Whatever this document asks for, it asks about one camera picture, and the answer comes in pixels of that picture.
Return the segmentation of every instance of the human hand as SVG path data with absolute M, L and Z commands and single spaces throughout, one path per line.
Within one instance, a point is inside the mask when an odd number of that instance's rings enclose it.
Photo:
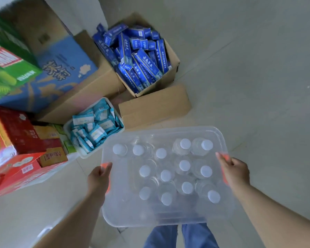
M 109 174 L 112 163 L 107 163 L 104 168 L 102 166 L 95 167 L 87 177 L 88 195 L 94 196 L 104 203 L 105 194 L 109 187 Z
M 245 162 L 231 157 L 226 160 L 219 152 L 216 152 L 216 157 L 223 168 L 228 184 L 235 194 L 241 186 L 250 185 L 249 169 Z

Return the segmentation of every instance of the white floor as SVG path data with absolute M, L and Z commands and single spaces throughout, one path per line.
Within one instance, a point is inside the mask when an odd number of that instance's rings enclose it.
M 141 13 L 181 59 L 192 103 L 154 127 L 213 125 L 254 186 L 310 219 L 310 0 L 100 0 L 108 24 Z M 28 247 L 86 192 L 101 154 L 0 198 L 0 248 Z M 241 206 L 208 223 L 220 247 L 263 247 Z M 94 248 L 142 247 L 151 228 L 120 233 L 98 219 Z M 183 247 L 178 235 L 177 247 Z

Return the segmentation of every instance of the person's leg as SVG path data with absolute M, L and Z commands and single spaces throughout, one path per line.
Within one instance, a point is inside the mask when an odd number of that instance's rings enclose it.
M 185 248 L 219 248 L 207 223 L 182 225 Z
M 177 243 L 178 226 L 156 226 L 149 234 L 144 248 L 175 248 Z

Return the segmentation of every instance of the forearm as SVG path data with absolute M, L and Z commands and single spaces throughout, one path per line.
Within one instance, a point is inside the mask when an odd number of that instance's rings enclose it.
M 35 248 L 88 248 L 103 201 L 89 194 Z
M 235 192 L 267 248 L 310 247 L 310 221 L 251 185 Z

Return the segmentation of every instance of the white bottle cap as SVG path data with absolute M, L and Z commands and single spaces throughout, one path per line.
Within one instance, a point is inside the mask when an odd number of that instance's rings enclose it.
M 220 201 L 220 195 L 217 191 L 210 190 L 208 191 L 208 199 L 210 200 L 210 202 L 217 204 Z
M 140 190 L 139 192 L 139 197 L 142 199 L 142 200 L 147 200 L 149 199 L 149 196 L 150 196 L 150 188 L 149 187 L 144 187 Z
M 182 191 L 186 194 L 191 194 L 193 192 L 193 185 L 190 182 L 183 182 Z
M 148 165 L 141 166 L 141 168 L 139 170 L 139 174 L 140 174 L 140 176 L 142 176 L 144 178 L 148 177 L 150 174 L 150 167 Z
M 188 150 L 191 147 L 191 141 L 187 138 L 184 138 L 180 141 L 180 147 L 184 150 Z
M 201 175 L 206 178 L 211 177 L 211 175 L 213 174 L 213 170 L 209 166 L 206 166 L 206 165 L 202 166 L 200 171 L 201 171 Z
M 168 170 L 163 170 L 161 172 L 161 179 L 164 181 L 164 182 L 168 182 L 171 180 L 171 172 L 168 171 Z
M 126 152 L 126 147 L 120 143 L 118 144 L 115 144 L 113 146 L 113 152 L 116 154 L 116 155 L 124 155 L 125 152 Z
M 201 146 L 203 150 L 211 150 L 214 144 L 210 140 L 203 140 Z
M 188 160 L 182 160 L 179 163 L 179 168 L 182 171 L 189 171 L 189 169 L 191 168 L 191 164 L 190 164 L 190 162 Z
M 144 147 L 136 144 L 135 146 L 133 146 L 133 154 L 135 154 L 136 156 L 141 156 L 143 153 L 145 152 Z
M 168 206 L 172 203 L 172 195 L 169 192 L 165 192 L 161 196 L 161 201 L 164 205 Z
M 165 148 L 159 148 L 156 151 L 156 156 L 160 159 L 163 159 L 167 156 L 167 151 L 165 150 Z

